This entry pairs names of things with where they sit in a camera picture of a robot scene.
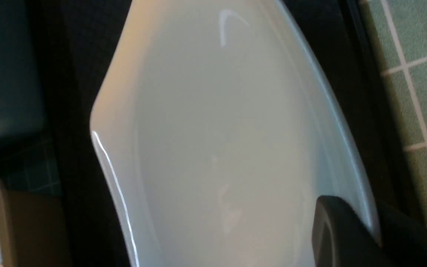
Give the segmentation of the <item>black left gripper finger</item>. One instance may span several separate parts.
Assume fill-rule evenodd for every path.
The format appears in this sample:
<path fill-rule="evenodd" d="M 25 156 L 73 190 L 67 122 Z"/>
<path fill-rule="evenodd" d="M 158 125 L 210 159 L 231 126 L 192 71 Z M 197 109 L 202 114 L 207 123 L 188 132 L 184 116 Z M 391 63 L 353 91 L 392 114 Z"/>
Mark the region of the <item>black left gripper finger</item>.
<path fill-rule="evenodd" d="M 374 240 L 344 200 L 316 201 L 312 247 L 317 267 L 427 267 L 427 228 L 378 203 L 382 244 Z"/>

